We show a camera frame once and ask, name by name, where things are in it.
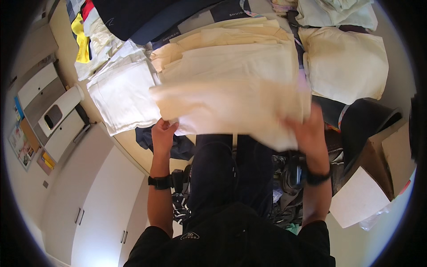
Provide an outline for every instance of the black watch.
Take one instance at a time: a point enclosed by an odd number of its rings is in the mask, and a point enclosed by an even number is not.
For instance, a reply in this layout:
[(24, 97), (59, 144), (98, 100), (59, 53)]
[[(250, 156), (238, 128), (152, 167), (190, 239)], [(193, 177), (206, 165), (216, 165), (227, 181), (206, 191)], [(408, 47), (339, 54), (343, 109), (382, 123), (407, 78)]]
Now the black watch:
[(172, 175), (165, 177), (148, 177), (148, 185), (153, 185), (156, 190), (164, 190), (173, 187)]
[(307, 177), (306, 181), (309, 185), (319, 185), (323, 183), (324, 181), (328, 180), (332, 174), (332, 165), (329, 164), (329, 173), (327, 175), (315, 175), (312, 174), (310, 171), (307, 171)]

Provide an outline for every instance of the leg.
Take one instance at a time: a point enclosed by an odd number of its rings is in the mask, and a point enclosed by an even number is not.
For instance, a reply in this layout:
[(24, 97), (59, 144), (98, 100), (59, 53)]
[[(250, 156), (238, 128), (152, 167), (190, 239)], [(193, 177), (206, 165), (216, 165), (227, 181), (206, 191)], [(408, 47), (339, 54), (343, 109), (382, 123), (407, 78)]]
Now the leg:
[(239, 171), (237, 199), (267, 218), (273, 200), (272, 150), (251, 138), (237, 136), (237, 167)]
[(191, 169), (188, 208), (192, 214), (234, 200), (236, 166), (231, 157), (232, 135), (198, 135)]

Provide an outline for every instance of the poster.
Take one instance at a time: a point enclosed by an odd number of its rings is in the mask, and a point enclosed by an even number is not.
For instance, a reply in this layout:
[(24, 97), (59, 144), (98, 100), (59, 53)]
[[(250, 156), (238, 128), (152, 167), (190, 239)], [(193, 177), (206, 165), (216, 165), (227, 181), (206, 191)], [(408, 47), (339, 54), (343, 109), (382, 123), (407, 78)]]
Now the poster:
[(28, 171), (35, 153), (19, 125), (14, 127), (12, 133), (9, 136), (9, 142), (18, 160), (21, 162), (24, 169)]

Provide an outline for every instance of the right hand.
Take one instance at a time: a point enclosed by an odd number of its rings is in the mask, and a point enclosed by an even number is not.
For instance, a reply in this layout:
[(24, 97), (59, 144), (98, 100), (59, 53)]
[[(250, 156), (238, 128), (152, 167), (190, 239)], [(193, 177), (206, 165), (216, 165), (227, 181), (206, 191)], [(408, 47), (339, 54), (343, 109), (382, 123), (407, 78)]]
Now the right hand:
[(306, 155), (310, 172), (318, 175), (328, 174), (329, 156), (321, 107), (312, 103), (310, 117), (303, 123), (290, 118), (281, 120), (281, 123), (294, 131), (298, 149)]
[(179, 123), (170, 125), (169, 121), (160, 118), (159, 121), (151, 128), (153, 139), (153, 155), (168, 156), (173, 143), (173, 134), (178, 129)]

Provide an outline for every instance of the cabinet handle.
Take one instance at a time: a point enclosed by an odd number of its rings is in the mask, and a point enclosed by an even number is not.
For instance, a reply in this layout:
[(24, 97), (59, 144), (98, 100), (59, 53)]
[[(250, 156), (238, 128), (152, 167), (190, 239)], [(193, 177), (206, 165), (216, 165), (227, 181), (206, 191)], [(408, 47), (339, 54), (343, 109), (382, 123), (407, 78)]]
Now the cabinet handle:
[(77, 220), (79, 219), (79, 215), (80, 215), (80, 211), (81, 211), (82, 209), (81, 208), (79, 208), (79, 213), (77, 214), (77, 218), (76, 218), (76, 221), (74, 222), (74, 223), (77, 223)]
[(122, 240), (120, 240), (120, 244), (123, 243), (123, 237), (125, 237), (125, 231), (123, 231)]
[(85, 214), (85, 210), (83, 210), (82, 217), (80, 218), (79, 225), (82, 225), (82, 219), (83, 219), (83, 215), (84, 215), (84, 214)]
[(123, 244), (126, 243), (126, 238), (128, 238), (128, 231), (126, 231), (125, 240), (123, 240)]

